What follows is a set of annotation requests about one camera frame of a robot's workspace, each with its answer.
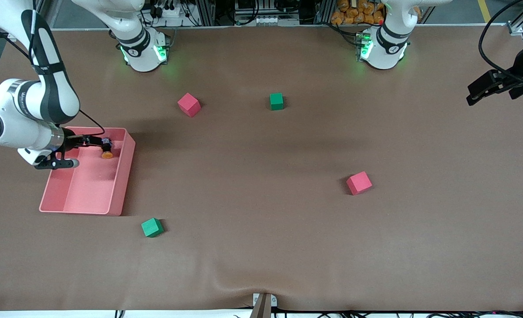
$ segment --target small orange object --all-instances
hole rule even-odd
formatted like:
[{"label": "small orange object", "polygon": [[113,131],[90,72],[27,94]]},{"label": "small orange object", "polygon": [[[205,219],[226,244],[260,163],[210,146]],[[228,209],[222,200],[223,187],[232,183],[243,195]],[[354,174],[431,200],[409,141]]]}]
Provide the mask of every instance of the small orange object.
[{"label": "small orange object", "polygon": [[380,11],[376,11],[373,14],[373,22],[375,24],[383,24],[383,14]]},{"label": "small orange object", "polygon": [[365,16],[364,16],[364,22],[365,22],[365,23],[369,23],[369,24],[373,24],[373,16],[371,16],[371,15],[365,15]]},{"label": "small orange object", "polygon": [[344,22],[344,14],[342,12],[335,11],[332,14],[332,18],[330,18],[330,22],[332,24],[336,24],[337,26],[342,24],[342,22]]},{"label": "small orange object", "polygon": [[354,23],[364,22],[364,14],[360,12],[357,16],[354,17]]},{"label": "small orange object", "polygon": [[348,0],[338,0],[336,5],[341,12],[346,12],[346,10],[350,8],[350,2],[348,2]]},{"label": "small orange object", "polygon": [[102,155],[100,156],[102,157],[102,159],[111,159],[112,157],[114,157],[114,155],[110,151],[104,151],[104,153],[102,153]]},{"label": "small orange object", "polygon": [[358,16],[360,12],[358,12],[358,9],[356,8],[351,8],[351,9],[348,9],[348,11],[346,11],[346,17],[347,18],[355,18]]}]

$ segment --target brown table surface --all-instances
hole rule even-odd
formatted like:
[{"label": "brown table surface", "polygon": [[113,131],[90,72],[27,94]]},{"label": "brown table surface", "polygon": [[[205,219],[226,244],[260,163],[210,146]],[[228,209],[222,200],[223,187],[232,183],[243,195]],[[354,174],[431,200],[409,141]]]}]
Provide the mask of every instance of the brown table surface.
[{"label": "brown table surface", "polygon": [[[489,70],[480,32],[417,28],[378,71],[327,28],[182,30],[146,74],[106,32],[55,32],[82,108],[136,153],[123,216],[92,217],[38,212],[48,173],[0,147],[0,310],[232,308],[259,291],[289,310],[523,310],[523,97],[467,106]],[[486,41],[507,67],[521,48],[505,27]],[[8,46],[6,78],[35,78]],[[353,197],[359,171],[374,187]],[[150,217],[168,231],[144,237]]]}]

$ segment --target red cube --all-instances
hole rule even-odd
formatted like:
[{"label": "red cube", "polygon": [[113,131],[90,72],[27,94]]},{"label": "red cube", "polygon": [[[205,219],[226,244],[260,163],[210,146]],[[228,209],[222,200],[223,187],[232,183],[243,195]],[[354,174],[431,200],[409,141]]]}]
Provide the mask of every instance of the red cube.
[{"label": "red cube", "polygon": [[352,195],[359,194],[362,191],[366,191],[367,189],[371,188],[371,181],[369,181],[365,171],[349,177],[346,183],[348,183],[348,187],[350,188]]},{"label": "red cube", "polygon": [[199,101],[193,95],[186,93],[182,99],[179,99],[179,107],[189,117],[193,117],[201,110]]}]

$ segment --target wire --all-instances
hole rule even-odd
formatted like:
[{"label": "wire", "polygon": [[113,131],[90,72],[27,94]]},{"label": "wire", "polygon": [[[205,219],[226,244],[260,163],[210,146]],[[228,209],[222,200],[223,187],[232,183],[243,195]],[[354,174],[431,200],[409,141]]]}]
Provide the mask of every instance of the wire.
[{"label": "wire", "polygon": [[421,21],[421,24],[426,24],[427,20],[431,17],[432,13],[436,9],[436,6],[432,7],[426,14],[426,16],[423,16],[423,20]]},{"label": "wire", "polygon": [[24,50],[22,48],[20,48],[18,45],[16,45],[16,43],[12,42],[11,39],[9,39],[8,36],[3,34],[3,32],[1,32],[1,31],[0,31],[0,37],[7,40],[7,42],[10,43],[13,47],[15,47],[18,51],[20,51],[20,53],[22,53],[25,57],[29,58],[28,54],[26,52],[24,52]]},{"label": "wire", "polygon": [[28,59],[32,65],[34,65],[34,55],[32,54],[32,50],[34,48],[34,39],[38,34],[38,28],[36,27],[37,16],[38,13],[36,12],[36,0],[32,0],[32,22],[30,25],[30,44],[28,45]]},{"label": "wire", "polygon": [[175,37],[177,36],[177,30],[179,30],[179,27],[175,28],[175,32],[173,32],[173,36],[171,37],[171,40],[169,41],[168,48],[171,48],[175,44]]},{"label": "wire", "polygon": [[142,16],[142,23],[144,24],[144,26],[151,26],[152,23],[150,22],[150,20],[146,19],[146,17],[144,17],[144,12],[142,10],[140,10],[140,14]]},{"label": "wire", "polygon": [[114,318],[122,318],[124,317],[124,314],[126,314],[126,310],[115,310]]},{"label": "wire", "polygon": [[340,28],[338,28],[337,26],[334,26],[333,24],[330,24],[328,22],[318,22],[317,24],[324,24],[325,26],[330,27],[332,30],[338,32],[346,42],[348,42],[349,44],[351,44],[353,46],[356,46],[357,48],[363,46],[362,44],[358,44],[356,42],[352,42],[352,40],[350,40],[350,38],[347,38],[347,36],[354,36],[355,37],[356,33],[340,30]]},{"label": "wire", "polygon": [[195,16],[193,16],[193,13],[191,12],[191,9],[189,8],[189,4],[187,3],[187,0],[181,0],[181,8],[183,9],[183,12],[185,12],[185,16],[187,17],[187,19],[189,21],[191,21],[191,23],[193,24],[193,26],[200,26],[199,22],[197,22],[197,20],[195,20]]},{"label": "wire", "polygon": [[479,37],[479,43],[478,43],[478,49],[479,49],[479,54],[481,55],[481,58],[486,61],[486,63],[488,63],[490,66],[492,66],[493,68],[495,68],[496,70],[500,71],[502,74],[510,77],[510,78],[513,78],[521,83],[523,83],[523,78],[520,77],[520,76],[516,76],[512,73],[510,73],[509,71],[505,70],[504,68],[502,68],[501,66],[498,66],[496,63],[494,63],[493,61],[491,61],[487,56],[486,54],[483,52],[483,47],[482,47],[482,44],[483,44],[483,40],[485,38],[485,34],[487,33],[487,30],[489,30],[489,27],[491,26],[491,24],[495,21],[495,19],[500,16],[503,12],[505,12],[508,8],[514,6],[515,4],[518,4],[519,2],[521,2],[523,0],[514,0],[513,2],[510,2],[509,4],[507,4],[506,6],[504,6],[501,10],[499,10],[494,16],[491,17],[491,19],[489,20],[489,22],[487,22],[487,24],[485,25],[485,28],[483,28],[483,31],[481,32],[481,36]]},{"label": "wire", "polygon": [[100,133],[90,133],[90,134],[88,134],[88,136],[98,136],[98,135],[102,135],[102,134],[105,133],[104,128],[102,128],[102,126],[101,126],[101,125],[100,125],[96,120],[92,119],[92,117],[90,117],[89,115],[87,115],[87,113],[85,113],[85,112],[84,112],[83,110],[81,110],[81,109],[79,110],[79,112],[80,112],[81,114],[83,114],[85,117],[87,117],[90,121],[92,121],[95,125],[97,125],[97,126],[102,130],[102,132],[100,132]]},{"label": "wire", "polygon": [[230,11],[235,12],[235,9],[228,10],[228,8],[227,8],[228,20],[230,20],[232,22],[232,24],[235,24],[236,26],[243,26],[245,24],[253,22],[257,18],[258,14],[260,12],[260,4],[259,4],[258,0],[252,0],[252,16],[246,22],[236,21],[234,18],[231,17]]}]

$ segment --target pink plastic bin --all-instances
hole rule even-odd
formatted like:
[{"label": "pink plastic bin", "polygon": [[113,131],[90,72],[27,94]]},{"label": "pink plastic bin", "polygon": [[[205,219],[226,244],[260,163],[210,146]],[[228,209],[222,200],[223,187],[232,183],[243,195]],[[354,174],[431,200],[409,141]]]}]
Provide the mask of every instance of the pink plastic bin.
[{"label": "pink plastic bin", "polygon": [[[75,133],[98,133],[99,128],[67,127]],[[52,170],[40,203],[41,212],[118,216],[136,142],[124,128],[106,128],[100,137],[112,141],[111,159],[101,157],[100,147],[73,149],[67,159],[78,159],[79,167]]]}]

